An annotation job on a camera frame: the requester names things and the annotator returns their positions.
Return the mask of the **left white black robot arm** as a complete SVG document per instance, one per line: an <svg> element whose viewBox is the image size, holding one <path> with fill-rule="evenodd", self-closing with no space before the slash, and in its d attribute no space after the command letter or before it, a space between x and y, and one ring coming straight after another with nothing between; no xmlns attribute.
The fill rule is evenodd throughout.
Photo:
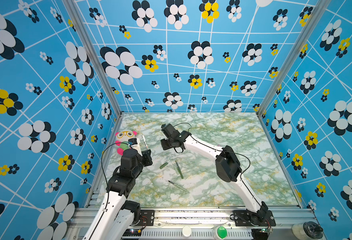
<svg viewBox="0 0 352 240"><path fill-rule="evenodd" d="M140 203L129 201L128 196L144 167L153 164L151 150L129 148L121 156L121 164L107 184L102 205L84 240L120 240L132 224L140 221Z"/></svg>

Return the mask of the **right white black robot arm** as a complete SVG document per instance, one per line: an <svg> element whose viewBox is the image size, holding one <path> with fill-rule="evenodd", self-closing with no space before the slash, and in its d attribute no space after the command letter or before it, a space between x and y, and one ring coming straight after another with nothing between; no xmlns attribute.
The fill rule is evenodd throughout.
<svg viewBox="0 0 352 240"><path fill-rule="evenodd" d="M260 226L269 222L270 212L267 204L262 201L248 184L244 170L236 153L230 146L215 146L200 140L189 131L179 132L171 124L163 124L161 131L166 136L161 140L163 150L177 149L188 150L215 161L216 173L224 182L233 185L235 191L246 207L246 217L243 219L251 225Z"/></svg>

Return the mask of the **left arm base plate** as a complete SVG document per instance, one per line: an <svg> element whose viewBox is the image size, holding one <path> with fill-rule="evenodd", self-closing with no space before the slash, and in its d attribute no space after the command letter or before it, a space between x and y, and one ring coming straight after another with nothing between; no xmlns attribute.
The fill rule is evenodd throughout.
<svg viewBox="0 0 352 240"><path fill-rule="evenodd" d="M155 220L154 210L141 209L138 220L134 220L132 226L153 226Z"/></svg>

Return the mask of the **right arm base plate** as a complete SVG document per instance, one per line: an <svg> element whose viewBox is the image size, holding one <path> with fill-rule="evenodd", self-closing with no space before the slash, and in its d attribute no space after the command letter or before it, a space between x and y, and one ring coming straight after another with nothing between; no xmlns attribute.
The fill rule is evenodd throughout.
<svg viewBox="0 0 352 240"><path fill-rule="evenodd" d="M230 219L237 227L275 227L275 218L271 211L256 214L248 210L234 210Z"/></svg>

